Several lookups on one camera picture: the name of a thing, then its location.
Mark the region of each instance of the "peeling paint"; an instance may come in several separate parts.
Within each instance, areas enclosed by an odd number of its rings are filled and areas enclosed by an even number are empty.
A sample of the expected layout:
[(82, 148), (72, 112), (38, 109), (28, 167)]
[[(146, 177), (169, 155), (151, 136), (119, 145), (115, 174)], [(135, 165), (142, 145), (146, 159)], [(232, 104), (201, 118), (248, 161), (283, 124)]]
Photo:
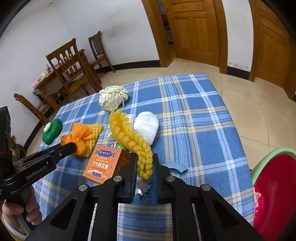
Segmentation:
[(236, 64), (236, 63), (232, 63), (232, 62), (228, 62), (228, 64), (229, 64), (230, 67), (234, 67), (234, 68), (237, 68), (237, 69), (242, 69), (242, 70), (245, 70), (245, 71), (250, 71), (249, 67), (247, 65), (243, 66), (243, 65)]

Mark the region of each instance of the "white glove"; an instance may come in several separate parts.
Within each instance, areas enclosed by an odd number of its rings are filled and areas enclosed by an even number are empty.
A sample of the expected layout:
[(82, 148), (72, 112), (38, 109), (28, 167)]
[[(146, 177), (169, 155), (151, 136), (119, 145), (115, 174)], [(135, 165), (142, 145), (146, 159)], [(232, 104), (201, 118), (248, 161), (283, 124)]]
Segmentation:
[(99, 104), (108, 111), (116, 110), (124, 101), (128, 100), (128, 91), (120, 86), (109, 86), (100, 90)]
[[(127, 117), (129, 118), (132, 129), (137, 131), (139, 135), (141, 135), (148, 143), (148, 145), (151, 146), (156, 137), (159, 126), (157, 116), (149, 111), (144, 111), (138, 114), (138, 117), (134, 114), (128, 114)], [(116, 141), (112, 136), (112, 133), (107, 136), (107, 141)]]

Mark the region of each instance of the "orange bow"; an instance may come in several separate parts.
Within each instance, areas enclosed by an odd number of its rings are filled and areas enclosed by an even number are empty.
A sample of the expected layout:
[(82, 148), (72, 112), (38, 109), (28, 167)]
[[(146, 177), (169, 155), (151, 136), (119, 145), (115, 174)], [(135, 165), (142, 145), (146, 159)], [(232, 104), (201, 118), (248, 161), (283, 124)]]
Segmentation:
[(84, 140), (92, 139), (94, 136), (91, 130), (82, 123), (73, 123), (72, 134), (61, 137), (61, 145), (66, 145), (70, 142), (76, 144), (76, 152), (74, 155), (80, 156), (86, 151)]

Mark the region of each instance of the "orange box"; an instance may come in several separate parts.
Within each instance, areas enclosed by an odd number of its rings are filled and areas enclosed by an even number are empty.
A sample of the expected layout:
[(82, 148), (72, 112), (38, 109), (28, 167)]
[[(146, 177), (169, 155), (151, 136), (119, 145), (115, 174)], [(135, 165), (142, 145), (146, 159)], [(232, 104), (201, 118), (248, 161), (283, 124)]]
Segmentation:
[(120, 168), (129, 164), (130, 159), (130, 155), (121, 148), (97, 145), (83, 176), (96, 183), (103, 183), (118, 175)]

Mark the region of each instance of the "green rim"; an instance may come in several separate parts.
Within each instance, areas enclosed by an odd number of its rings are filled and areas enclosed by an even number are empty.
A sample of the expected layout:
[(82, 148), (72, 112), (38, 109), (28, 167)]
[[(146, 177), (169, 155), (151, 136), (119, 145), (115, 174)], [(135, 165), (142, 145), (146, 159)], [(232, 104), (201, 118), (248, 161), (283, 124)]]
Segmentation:
[(255, 168), (251, 171), (251, 179), (252, 179), (252, 183), (253, 186), (259, 176), (259, 174), (261, 173), (261, 171), (263, 170), (263, 168), (266, 166), (266, 164), (275, 156), (280, 155), (280, 154), (289, 154), (292, 157), (294, 157), (294, 159), (296, 160), (296, 151), (294, 151), (291, 148), (288, 147), (280, 147), (277, 148), (275, 150), (273, 150), (272, 152), (270, 152), (269, 154), (267, 154), (256, 166)]

